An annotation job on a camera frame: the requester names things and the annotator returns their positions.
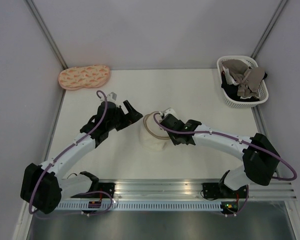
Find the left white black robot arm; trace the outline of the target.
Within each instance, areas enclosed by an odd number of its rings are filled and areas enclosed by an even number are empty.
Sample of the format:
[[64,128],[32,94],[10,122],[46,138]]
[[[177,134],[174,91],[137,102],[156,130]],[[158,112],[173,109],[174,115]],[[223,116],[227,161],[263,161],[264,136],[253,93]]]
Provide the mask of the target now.
[[75,177],[64,177],[79,160],[106,140],[110,131],[123,130],[143,118],[128,100],[123,105],[127,113],[114,102],[103,101],[96,114],[80,129],[73,143],[65,150],[39,165],[29,164],[24,170],[21,199],[29,207],[49,214],[64,199],[81,194],[88,198],[96,197],[99,193],[99,178],[95,175],[82,171]]

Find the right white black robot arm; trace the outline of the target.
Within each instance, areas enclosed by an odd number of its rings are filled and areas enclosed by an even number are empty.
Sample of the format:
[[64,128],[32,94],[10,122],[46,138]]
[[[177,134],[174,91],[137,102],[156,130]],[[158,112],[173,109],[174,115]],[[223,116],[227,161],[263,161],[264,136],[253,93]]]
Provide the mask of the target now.
[[175,146],[210,147],[242,161],[242,166],[227,170],[217,183],[218,198],[229,198],[251,183],[268,186],[280,162],[278,152],[261,133],[253,137],[226,134],[193,119],[182,122],[171,113],[161,117],[160,125]]

